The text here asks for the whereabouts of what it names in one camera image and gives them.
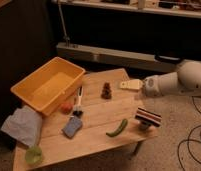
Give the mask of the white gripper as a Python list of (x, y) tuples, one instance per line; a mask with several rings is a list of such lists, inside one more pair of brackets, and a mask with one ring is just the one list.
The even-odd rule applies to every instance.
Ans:
[(119, 87), (128, 90), (140, 90), (143, 86), (143, 93), (148, 97), (159, 97), (178, 92), (179, 82), (176, 72), (153, 75), (146, 77), (143, 82), (140, 79), (123, 81)]

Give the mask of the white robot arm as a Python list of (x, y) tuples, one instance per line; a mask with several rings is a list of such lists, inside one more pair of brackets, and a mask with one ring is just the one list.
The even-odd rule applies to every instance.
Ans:
[(141, 90), (148, 97), (182, 95), (201, 97), (201, 63), (188, 61), (175, 72), (132, 79), (119, 84), (121, 89)]

